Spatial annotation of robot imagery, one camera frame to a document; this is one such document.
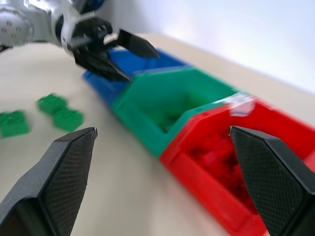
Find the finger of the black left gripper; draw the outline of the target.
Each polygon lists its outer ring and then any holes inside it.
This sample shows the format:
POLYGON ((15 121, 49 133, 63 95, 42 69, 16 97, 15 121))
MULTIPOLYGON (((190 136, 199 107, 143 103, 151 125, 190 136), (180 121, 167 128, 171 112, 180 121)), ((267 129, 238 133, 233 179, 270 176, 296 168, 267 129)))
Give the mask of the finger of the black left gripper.
POLYGON ((130 82, 131 77, 127 75, 113 60, 108 51, 97 51, 96 68, 94 73, 110 81, 130 82))
POLYGON ((158 51, 149 41, 123 29, 119 30, 118 45, 139 57, 159 58, 158 51))

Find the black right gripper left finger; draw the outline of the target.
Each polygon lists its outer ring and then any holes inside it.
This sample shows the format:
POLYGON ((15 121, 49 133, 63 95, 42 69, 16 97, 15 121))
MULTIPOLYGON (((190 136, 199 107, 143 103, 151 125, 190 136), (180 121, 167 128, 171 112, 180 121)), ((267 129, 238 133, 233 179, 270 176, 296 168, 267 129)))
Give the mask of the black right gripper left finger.
POLYGON ((70 236, 83 197, 97 129, 54 140, 0 203, 0 236, 70 236))

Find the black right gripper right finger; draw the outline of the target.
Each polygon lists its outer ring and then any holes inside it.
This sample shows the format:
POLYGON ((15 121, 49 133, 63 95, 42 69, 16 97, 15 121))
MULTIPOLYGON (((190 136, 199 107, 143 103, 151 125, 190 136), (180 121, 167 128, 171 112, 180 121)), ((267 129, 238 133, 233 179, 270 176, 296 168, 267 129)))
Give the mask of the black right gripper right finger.
POLYGON ((315 236, 315 173, 270 134, 231 126, 245 186, 270 236, 315 236))

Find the blue plastic bin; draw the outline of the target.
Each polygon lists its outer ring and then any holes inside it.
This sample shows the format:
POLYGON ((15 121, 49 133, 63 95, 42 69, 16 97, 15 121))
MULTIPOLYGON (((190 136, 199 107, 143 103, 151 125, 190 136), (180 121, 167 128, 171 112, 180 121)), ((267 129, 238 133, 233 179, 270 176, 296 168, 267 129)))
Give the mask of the blue plastic bin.
MULTIPOLYGON (((109 55, 113 62, 118 65, 127 75, 134 77, 137 74, 175 70, 191 67, 191 64, 161 50, 157 50, 159 58, 141 58, 128 50, 116 49, 109 55)), ((86 71, 83 79, 98 93, 106 105, 111 106, 128 86, 128 82, 114 82, 86 71)))

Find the green plastic bin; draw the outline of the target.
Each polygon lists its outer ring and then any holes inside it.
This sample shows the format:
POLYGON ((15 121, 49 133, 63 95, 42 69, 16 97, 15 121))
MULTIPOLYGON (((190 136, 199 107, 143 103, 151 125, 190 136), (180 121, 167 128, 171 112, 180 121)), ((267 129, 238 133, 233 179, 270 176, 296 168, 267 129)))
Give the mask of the green plastic bin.
POLYGON ((125 126, 159 157, 189 119, 221 106, 239 90, 195 68, 135 76, 112 109, 125 126))

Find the red toy block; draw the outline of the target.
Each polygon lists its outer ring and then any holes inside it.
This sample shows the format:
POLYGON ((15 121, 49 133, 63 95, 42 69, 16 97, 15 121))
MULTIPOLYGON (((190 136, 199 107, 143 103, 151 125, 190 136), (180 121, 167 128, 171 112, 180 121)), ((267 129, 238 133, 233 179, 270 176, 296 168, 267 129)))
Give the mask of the red toy block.
POLYGON ((229 138, 213 135, 189 150, 189 154, 208 174, 238 198, 247 195, 234 146, 229 138))

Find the green toy block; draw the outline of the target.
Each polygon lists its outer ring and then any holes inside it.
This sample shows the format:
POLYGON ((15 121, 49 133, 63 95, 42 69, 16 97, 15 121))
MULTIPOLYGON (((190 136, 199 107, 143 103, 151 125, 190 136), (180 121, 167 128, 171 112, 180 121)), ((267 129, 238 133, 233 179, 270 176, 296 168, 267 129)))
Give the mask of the green toy block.
POLYGON ((0 113, 0 136, 2 138, 27 134, 31 130, 23 110, 0 113))
POLYGON ((79 110, 65 108, 57 111, 53 116, 53 125, 62 130, 73 132, 84 122, 84 115, 79 110))
POLYGON ((38 109, 48 115, 54 115, 56 112, 67 107, 67 99, 55 93, 51 93, 37 100, 38 109))

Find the red plastic bin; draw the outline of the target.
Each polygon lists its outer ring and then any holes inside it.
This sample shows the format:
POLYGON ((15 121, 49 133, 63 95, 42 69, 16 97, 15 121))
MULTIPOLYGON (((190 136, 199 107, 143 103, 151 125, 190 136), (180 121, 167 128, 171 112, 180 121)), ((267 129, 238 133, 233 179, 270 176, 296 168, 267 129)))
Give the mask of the red plastic bin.
POLYGON ((160 156, 164 166, 230 236, 264 236, 267 230, 248 193, 238 198, 189 154, 189 150, 207 137, 220 135, 231 140, 228 130, 232 125, 282 139, 312 170, 315 170, 315 126, 259 99, 255 99, 254 110, 245 117, 231 116, 228 104, 223 104, 192 116, 160 156))

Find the white sticker label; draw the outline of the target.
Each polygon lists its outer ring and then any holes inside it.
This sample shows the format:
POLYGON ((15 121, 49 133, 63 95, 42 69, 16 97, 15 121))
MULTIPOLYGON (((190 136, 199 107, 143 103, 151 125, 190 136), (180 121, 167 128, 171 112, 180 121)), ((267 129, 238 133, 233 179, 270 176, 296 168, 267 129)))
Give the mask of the white sticker label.
POLYGON ((231 116, 248 116, 255 108, 255 99, 250 95, 236 94, 228 97, 226 102, 231 116))

